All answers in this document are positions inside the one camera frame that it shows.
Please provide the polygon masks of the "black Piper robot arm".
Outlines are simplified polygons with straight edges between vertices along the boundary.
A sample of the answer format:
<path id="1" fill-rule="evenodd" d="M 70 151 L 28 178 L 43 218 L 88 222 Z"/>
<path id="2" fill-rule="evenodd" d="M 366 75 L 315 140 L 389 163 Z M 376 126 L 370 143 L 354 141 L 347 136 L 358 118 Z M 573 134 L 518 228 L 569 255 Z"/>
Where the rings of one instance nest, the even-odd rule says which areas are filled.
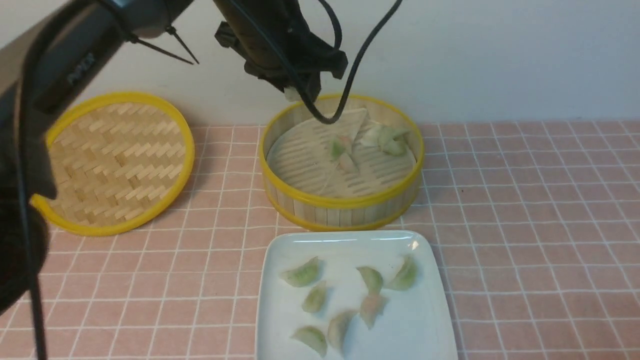
<path id="1" fill-rule="evenodd" d="M 29 292 L 29 273 L 41 271 L 48 228 L 28 204 L 54 199 L 57 187 L 44 136 L 126 43 L 151 48 L 148 39 L 174 34 L 190 0 L 69 0 L 1 50 L 1 311 Z M 295 89 L 307 109 L 322 88 L 320 75 L 341 79 L 343 98 L 361 61 L 341 50 L 342 29 L 329 44 L 310 29 L 297 0 L 217 0 L 222 22 L 215 39 L 245 61 L 244 70 L 281 92 Z"/>

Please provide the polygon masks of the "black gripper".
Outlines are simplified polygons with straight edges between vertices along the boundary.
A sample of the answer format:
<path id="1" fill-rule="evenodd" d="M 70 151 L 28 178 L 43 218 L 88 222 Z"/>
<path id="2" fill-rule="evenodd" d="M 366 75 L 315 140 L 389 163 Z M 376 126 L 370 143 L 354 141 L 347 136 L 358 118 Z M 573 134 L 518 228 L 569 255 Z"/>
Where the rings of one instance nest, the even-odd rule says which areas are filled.
<path id="1" fill-rule="evenodd" d="M 292 32 L 282 32 L 285 41 L 281 50 L 289 61 L 295 75 L 302 82 L 311 102 L 316 102 L 320 91 L 321 73 L 328 72 L 336 79 L 342 79 L 349 64 L 345 52 L 301 27 L 293 27 Z M 244 60 L 245 73 L 271 84 L 283 92 L 290 101 L 300 101 L 295 95 L 294 82 L 286 73 L 281 60 L 255 29 L 237 35 L 227 22 L 221 22 L 215 32 L 220 46 L 234 50 Z"/>

